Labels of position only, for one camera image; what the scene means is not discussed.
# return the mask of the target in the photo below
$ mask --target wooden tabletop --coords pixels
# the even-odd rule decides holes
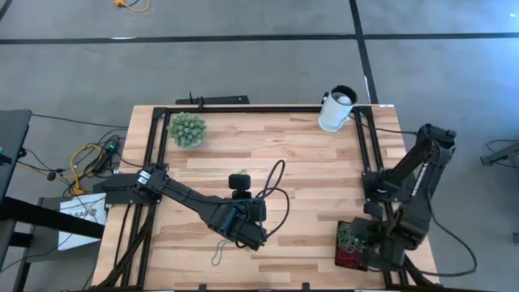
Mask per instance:
[[[123,152],[129,162],[143,161],[153,107],[136,106],[133,110]],[[373,111],[377,127],[400,130],[395,108],[374,105]],[[230,196],[228,176],[240,171],[251,176],[252,191],[257,192],[274,163],[285,159],[280,187],[290,196],[290,215],[258,251],[228,244],[221,263],[213,266],[211,258],[222,237],[196,213],[164,198],[157,208],[144,288],[198,289],[198,284],[207,284],[209,289],[300,289],[303,282],[310,283],[312,289],[384,288],[381,273],[334,265],[337,221],[366,217],[360,180],[363,167],[354,122],[347,122],[337,133],[327,133],[320,129],[318,115],[199,114],[208,127],[207,137],[199,147],[184,150],[168,140],[165,162],[170,166],[169,176],[205,195]],[[369,132],[365,130],[373,167],[376,164]],[[154,157],[160,132],[161,122]],[[403,139],[399,134],[377,134],[384,165],[392,167],[405,155]],[[137,170],[124,163],[121,167],[124,173]],[[273,193],[266,203],[264,227],[271,230],[285,214],[285,197]],[[109,211],[93,285],[103,281],[114,266],[125,209],[116,206]],[[120,255],[126,250],[130,226],[131,216]],[[417,251],[408,254],[418,268],[435,271],[427,239]],[[136,283],[139,259],[137,251],[130,283]]]

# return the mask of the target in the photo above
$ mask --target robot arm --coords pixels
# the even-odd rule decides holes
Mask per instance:
[[[352,233],[366,243],[367,252],[362,256],[365,266],[398,270],[404,264],[405,250],[414,250],[422,243],[429,231],[431,198],[454,153],[455,136],[454,131],[424,125],[418,131],[416,145],[395,168],[364,179],[367,197],[373,201],[401,201],[386,221],[352,221]],[[420,165],[415,179],[414,171]]]
[[[265,205],[261,204],[260,199],[202,195],[170,178],[165,165],[146,165],[137,174],[116,174],[97,187],[107,193],[107,203],[112,199],[110,195],[117,193],[127,200],[133,196],[130,203],[139,201],[148,204],[160,202],[165,195],[197,212],[208,228],[222,237],[240,242],[255,251],[264,245],[266,230],[256,224],[266,219]]]

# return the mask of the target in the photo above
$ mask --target black desk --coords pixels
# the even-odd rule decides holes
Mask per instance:
[[[105,229],[101,224],[41,207],[42,200],[34,205],[6,196],[16,162],[25,153],[23,145],[31,115],[32,112],[28,109],[0,110],[0,267],[3,266],[9,246],[26,247],[27,255],[32,238],[36,236],[33,235],[34,227],[29,234],[15,232],[17,221],[93,238],[102,238]],[[30,263],[23,260],[14,291],[24,289],[29,268]]]

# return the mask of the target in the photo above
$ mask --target potted plant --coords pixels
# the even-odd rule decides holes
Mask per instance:
[[[205,121],[189,113],[177,114],[168,126],[169,135],[181,148],[194,148],[205,138]]]

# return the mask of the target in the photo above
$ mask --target white cup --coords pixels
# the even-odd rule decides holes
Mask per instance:
[[[350,118],[348,114],[357,102],[357,93],[347,86],[337,85],[323,97],[319,126],[327,132],[336,132]]]

